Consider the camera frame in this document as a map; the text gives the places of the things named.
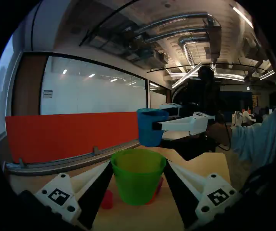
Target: orange partition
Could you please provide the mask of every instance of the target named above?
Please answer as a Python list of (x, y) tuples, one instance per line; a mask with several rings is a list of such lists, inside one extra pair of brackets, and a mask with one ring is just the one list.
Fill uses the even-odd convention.
[(55, 161), (113, 147), (138, 138), (136, 112), (8, 116), (7, 137), (14, 162)]

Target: glass window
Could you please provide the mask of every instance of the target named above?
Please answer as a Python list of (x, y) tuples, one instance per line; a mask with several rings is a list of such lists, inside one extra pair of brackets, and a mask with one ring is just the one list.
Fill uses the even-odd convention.
[(150, 82), (149, 88), (150, 88), (151, 108), (159, 109), (159, 106), (161, 104), (166, 104), (171, 102), (171, 90), (153, 82)]
[(130, 112), (146, 107), (145, 80), (97, 64), (49, 57), (41, 114)]

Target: desk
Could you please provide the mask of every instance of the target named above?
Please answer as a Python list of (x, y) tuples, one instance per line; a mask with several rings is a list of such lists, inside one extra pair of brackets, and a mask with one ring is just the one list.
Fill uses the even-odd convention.
[[(146, 148), (161, 153), (172, 162), (195, 172), (201, 176), (217, 172), (227, 182), (230, 183), (229, 170), (223, 153), (204, 153), (191, 161), (185, 161), (175, 150), (159, 147)], [(87, 166), (81, 169), (67, 172), (71, 177), (87, 171), (101, 163)], [(37, 192), (41, 187), (53, 179), (55, 175), (23, 177), (10, 176), (10, 183), (17, 193), (24, 189)], [(173, 199), (170, 188), (163, 175), (164, 181), (160, 193), (150, 205), (130, 206), (125, 204), (117, 191), (114, 176), (112, 176), (108, 189), (113, 192), (114, 206), (110, 210), (99, 209), (93, 223), (94, 231), (125, 231), (125, 230), (176, 230), (183, 231), (184, 225), (179, 215), (177, 206)]]

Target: ventilation duct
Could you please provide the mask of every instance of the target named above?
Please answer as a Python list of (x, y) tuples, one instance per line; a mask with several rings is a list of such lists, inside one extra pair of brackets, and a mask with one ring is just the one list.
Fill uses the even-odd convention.
[(148, 38), (145, 40), (145, 42), (152, 43), (152, 42), (156, 42), (161, 39), (170, 38), (170, 37), (177, 36), (177, 35), (185, 35), (185, 34), (189, 34), (189, 33), (203, 33), (203, 32), (207, 32), (207, 30), (208, 30), (207, 26), (188, 27), (188, 28), (183, 28), (183, 29), (178, 29), (178, 30), (172, 30), (172, 31), (164, 32), (164, 33), (158, 34), (156, 36), (153, 36), (151, 38)]
[(191, 65), (191, 68), (194, 68), (194, 60), (191, 55), (190, 50), (188, 49), (188, 45), (192, 43), (198, 43), (198, 42), (209, 42), (209, 39), (207, 36), (204, 37), (181, 37), (179, 38), (179, 46), (182, 48), (184, 55), (186, 56), (186, 59)]
[(181, 14), (181, 15), (173, 15), (170, 16), (168, 18), (163, 18), (154, 22), (151, 22), (148, 25), (145, 25), (143, 27), (140, 27), (139, 29), (135, 30), (136, 34), (141, 34), (149, 29), (152, 29), (154, 27), (159, 27), (159, 26), (163, 26), (169, 23), (174, 23), (174, 22), (178, 22), (181, 20), (185, 20), (187, 18), (207, 18), (207, 21), (209, 22), (209, 24), (213, 24), (214, 22), (214, 18), (206, 13), (206, 12), (201, 12), (201, 13), (185, 13), (185, 14)]

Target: sign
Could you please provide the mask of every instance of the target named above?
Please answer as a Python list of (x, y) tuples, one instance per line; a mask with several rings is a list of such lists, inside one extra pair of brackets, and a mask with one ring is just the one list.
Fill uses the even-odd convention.
[(222, 202), (224, 202), (226, 199), (229, 198), (229, 195), (226, 194), (225, 191), (223, 191), (222, 189), (218, 189), (213, 193), (208, 194), (207, 196), (215, 206), (221, 204)]
[(44, 90), (44, 98), (52, 98), (52, 90)]
[(59, 206), (62, 206), (65, 201), (69, 198), (69, 195), (65, 192), (62, 192), (59, 189), (55, 189), (48, 198), (53, 202), (57, 203)]

